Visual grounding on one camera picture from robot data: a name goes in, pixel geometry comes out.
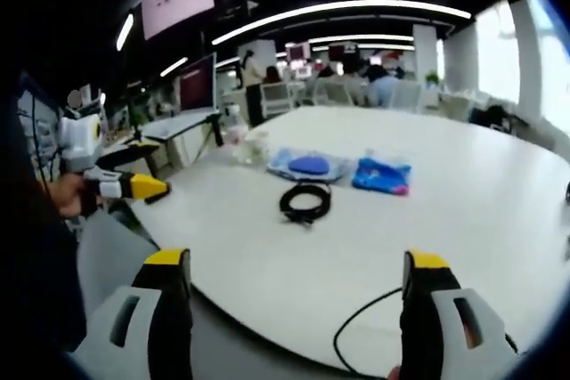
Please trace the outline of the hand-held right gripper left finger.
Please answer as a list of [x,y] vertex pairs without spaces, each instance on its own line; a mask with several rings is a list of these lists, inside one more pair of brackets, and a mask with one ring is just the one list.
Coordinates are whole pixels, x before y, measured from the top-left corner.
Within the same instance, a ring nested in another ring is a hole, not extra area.
[[150,255],[96,307],[72,359],[89,379],[191,379],[191,255]]

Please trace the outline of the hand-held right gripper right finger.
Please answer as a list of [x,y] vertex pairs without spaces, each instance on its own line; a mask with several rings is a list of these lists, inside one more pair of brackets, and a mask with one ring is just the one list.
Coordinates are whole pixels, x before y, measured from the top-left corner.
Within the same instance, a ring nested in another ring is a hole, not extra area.
[[404,254],[402,379],[500,379],[518,355],[498,313],[440,255]]

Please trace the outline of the person's left hand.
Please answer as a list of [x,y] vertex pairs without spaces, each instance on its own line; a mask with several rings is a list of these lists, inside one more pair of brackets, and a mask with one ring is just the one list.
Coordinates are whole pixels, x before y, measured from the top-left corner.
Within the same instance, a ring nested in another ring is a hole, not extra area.
[[72,218],[81,214],[81,192],[83,188],[83,177],[77,174],[61,175],[46,186],[52,202],[63,218]]

